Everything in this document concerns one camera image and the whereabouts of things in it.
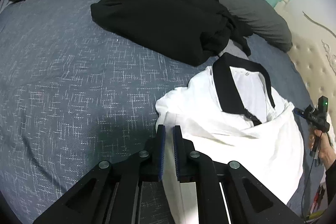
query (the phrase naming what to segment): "black sleeve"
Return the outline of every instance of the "black sleeve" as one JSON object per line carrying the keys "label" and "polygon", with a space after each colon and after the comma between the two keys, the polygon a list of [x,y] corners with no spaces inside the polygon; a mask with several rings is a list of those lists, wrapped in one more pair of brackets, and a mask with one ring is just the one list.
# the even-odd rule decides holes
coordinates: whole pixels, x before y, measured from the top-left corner
{"label": "black sleeve", "polygon": [[336,161],[325,172],[325,183],[327,185],[328,204],[330,204],[336,193]]}

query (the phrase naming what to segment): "silver screw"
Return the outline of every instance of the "silver screw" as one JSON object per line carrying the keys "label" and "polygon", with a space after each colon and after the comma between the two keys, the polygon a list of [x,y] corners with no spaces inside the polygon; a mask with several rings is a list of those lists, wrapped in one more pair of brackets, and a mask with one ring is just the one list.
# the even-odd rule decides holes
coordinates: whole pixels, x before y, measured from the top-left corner
{"label": "silver screw", "polygon": [[101,169],[105,169],[105,168],[107,168],[107,167],[109,167],[109,162],[108,161],[106,161],[106,160],[103,160],[103,161],[101,161],[100,163],[99,163],[99,168],[101,168]]}
{"label": "silver screw", "polygon": [[238,161],[231,161],[231,162],[229,163],[229,165],[230,165],[230,167],[233,168],[233,169],[238,169],[239,166],[240,166],[240,164],[239,164]]}
{"label": "silver screw", "polygon": [[148,155],[149,155],[149,153],[146,150],[142,150],[142,151],[139,152],[139,156],[141,158],[146,158],[146,157],[148,157]]}
{"label": "silver screw", "polygon": [[191,151],[189,155],[192,158],[198,158],[200,156],[200,153],[198,151]]}

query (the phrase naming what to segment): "person's arm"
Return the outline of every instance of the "person's arm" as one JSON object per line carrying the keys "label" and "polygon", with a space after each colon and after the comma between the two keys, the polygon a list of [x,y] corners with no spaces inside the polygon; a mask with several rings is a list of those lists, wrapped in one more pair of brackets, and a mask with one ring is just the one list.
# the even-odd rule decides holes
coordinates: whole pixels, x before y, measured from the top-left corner
{"label": "person's arm", "polygon": [[[314,131],[315,135],[321,137],[319,158],[325,166],[325,183],[327,186],[328,204],[332,201],[336,194],[336,154],[330,146],[329,139],[326,133],[320,130]],[[315,135],[310,135],[310,148],[313,147]]]}

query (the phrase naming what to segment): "tufted headboard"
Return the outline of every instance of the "tufted headboard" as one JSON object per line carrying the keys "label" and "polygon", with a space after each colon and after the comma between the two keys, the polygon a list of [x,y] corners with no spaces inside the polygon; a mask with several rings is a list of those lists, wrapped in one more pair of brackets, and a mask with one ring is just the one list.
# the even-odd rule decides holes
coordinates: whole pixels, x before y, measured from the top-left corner
{"label": "tufted headboard", "polygon": [[286,10],[288,2],[281,0],[274,8],[286,20],[292,33],[293,47],[288,55],[313,104],[316,105],[322,95],[329,98],[329,115],[336,124],[336,35],[305,11],[301,16],[290,14]]}

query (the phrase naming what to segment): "blue bedspread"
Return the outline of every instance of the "blue bedspread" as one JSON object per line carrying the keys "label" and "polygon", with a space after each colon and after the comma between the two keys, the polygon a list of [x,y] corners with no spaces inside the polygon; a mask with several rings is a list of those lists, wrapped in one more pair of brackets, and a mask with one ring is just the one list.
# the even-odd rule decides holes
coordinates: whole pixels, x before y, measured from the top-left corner
{"label": "blue bedspread", "polygon": [[[26,0],[0,13],[0,191],[23,224],[100,160],[142,149],[155,134],[156,100],[215,60],[191,67],[107,32],[91,19],[97,1]],[[256,35],[248,43],[278,92],[306,107],[288,56]],[[312,173],[309,193],[322,169]],[[302,192],[303,183],[289,204],[298,214]],[[141,223],[173,223],[162,185],[145,184]]]}

